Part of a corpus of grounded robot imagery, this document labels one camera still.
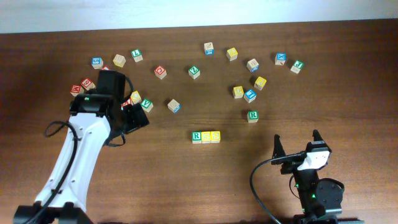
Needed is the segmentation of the yellow S block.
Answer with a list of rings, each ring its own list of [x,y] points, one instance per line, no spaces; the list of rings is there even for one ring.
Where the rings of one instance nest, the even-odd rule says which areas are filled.
[[[210,134],[211,134],[211,143],[219,143],[221,141],[220,131],[212,131]]]
[[[201,143],[207,144],[211,142],[211,132],[210,131],[202,131],[201,132]]]

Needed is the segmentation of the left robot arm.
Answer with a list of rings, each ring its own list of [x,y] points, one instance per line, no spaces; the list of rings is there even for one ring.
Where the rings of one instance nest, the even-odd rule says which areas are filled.
[[[74,98],[68,121],[56,121],[68,131],[53,171],[34,204],[18,206],[14,223],[91,223],[86,198],[101,148],[149,124],[141,105],[127,103],[130,84],[120,72],[101,70],[96,88]]]

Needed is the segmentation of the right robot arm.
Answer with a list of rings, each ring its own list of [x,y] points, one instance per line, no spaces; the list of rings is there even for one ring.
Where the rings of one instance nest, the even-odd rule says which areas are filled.
[[[295,180],[303,213],[294,216],[294,223],[338,223],[345,187],[335,179],[319,178],[318,171],[328,164],[331,149],[318,130],[312,136],[304,151],[287,155],[276,134],[271,164],[280,164],[280,173],[292,174]]]

